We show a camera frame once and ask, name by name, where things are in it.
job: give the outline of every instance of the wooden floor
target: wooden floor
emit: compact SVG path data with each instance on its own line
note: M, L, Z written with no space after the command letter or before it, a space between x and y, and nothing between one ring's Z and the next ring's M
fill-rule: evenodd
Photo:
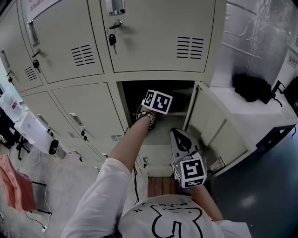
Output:
M179 194L180 185L173 177L149 177L148 198L166 195Z

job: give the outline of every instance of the white t-shirt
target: white t-shirt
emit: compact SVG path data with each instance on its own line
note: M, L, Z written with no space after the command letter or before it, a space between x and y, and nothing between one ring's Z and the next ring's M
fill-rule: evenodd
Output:
M124 164L107 159L61 237L251 238L246 223L214 222L188 196L146 198L121 216L129 180Z

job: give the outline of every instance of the pink cloth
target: pink cloth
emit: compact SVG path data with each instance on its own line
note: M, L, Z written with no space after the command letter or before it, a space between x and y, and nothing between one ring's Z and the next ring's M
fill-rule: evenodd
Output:
M32 180L14 169L8 155L0 156L0 179L3 182L8 206L20 212L37 210Z

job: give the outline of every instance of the ventilation slot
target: ventilation slot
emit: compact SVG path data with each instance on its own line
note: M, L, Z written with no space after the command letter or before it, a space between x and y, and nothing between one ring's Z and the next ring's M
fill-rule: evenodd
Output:
M110 135L110 137L112 138L112 141L120 141L123 138L122 135Z
M79 135L75 132L68 132L71 138L80 138Z
M32 66L30 66L29 68L25 69L25 74L27 75L29 81L32 81L34 79L37 79L37 76L34 72L34 69L32 68Z
M71 54L74 58L76 66L89 65L95 63L90 45L80 46L71 49Z
M178 36L177 58L201 59L203 52L204 39Z

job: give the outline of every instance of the plastic sheet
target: plastic sheet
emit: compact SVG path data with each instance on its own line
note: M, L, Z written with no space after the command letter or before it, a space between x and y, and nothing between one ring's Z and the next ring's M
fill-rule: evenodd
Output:
M211 86L231 86L234 73L273 84L283 64L298 9L292 0L229 0Z

